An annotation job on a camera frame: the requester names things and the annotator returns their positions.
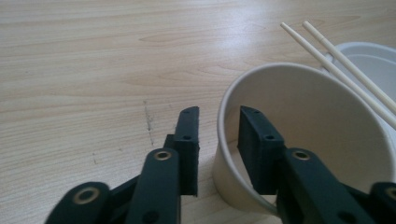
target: table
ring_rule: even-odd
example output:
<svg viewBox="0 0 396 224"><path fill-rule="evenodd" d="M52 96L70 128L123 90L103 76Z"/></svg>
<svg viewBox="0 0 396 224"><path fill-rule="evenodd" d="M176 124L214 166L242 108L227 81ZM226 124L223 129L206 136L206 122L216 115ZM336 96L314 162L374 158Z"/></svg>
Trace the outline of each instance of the table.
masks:
<svg viewBox="0 0 396 224"><path fill-rule="evenodd" d="M43 223L74 186L115 188L138 175L193 105L201 108L199 196L183 197L182 223L278 222L217 194L217 113L250 68L319 67L279 27L313 40L304 20L334 44L396 47L393 0L1 0L0 222Z"/></svg>

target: cup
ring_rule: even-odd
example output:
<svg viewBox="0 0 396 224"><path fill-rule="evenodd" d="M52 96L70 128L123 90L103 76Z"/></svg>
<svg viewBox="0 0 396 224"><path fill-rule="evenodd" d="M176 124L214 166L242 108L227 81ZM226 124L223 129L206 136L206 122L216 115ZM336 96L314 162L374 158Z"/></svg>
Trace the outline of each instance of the cup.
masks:
<svg viewBox="0 0 396 224"><path fill-rule="evenodd" d="M295 63L247 71L225 92L218 115L213 166L225 202L242 211L277 215L275 197L258 194L237 149L241 105L260 110L287 147L313 151L341 182L368 192L396 180L395 151L375 113L337 80Z"/></svg>

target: wooden chopstick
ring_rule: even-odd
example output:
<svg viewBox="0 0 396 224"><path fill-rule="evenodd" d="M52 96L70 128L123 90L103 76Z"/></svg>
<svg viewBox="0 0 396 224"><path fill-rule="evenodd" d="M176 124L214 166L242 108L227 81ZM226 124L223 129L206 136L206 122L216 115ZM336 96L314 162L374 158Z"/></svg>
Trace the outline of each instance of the wooden chopstick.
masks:
<svg viewBox="0 0 396 224"><path fill-rule="evenodd" d="M394 115L396 115L396 103L387 96L374 82L351 62L340 50L338 50L323 34L321 34L311 23L305 21L303 27L308 31L320 44L323 45L332 56L337 59L353 76L355 76L367 90L369 90L378 100L382 102Z"/></svg>
<svg viewBox="0 0 396 224"><path fill-rule="evenodd" d="M346 84L350 89L356 92L359 97L370 106L375 113L378 114L386 123L388 123L394 130L396 130L396 118L385 110L377 101L369 96L364 90L362 90L355 82L350 80L339 68L332 64L326 59L315 47L313 47L308 41L306 41L297 32L291 29L285 22L282 22L280 26L288 32L294 40L296 40L304 49L306 49L312 56L314 56L326 69L328 69L333 75L335 75L340 81Z"/></svg>

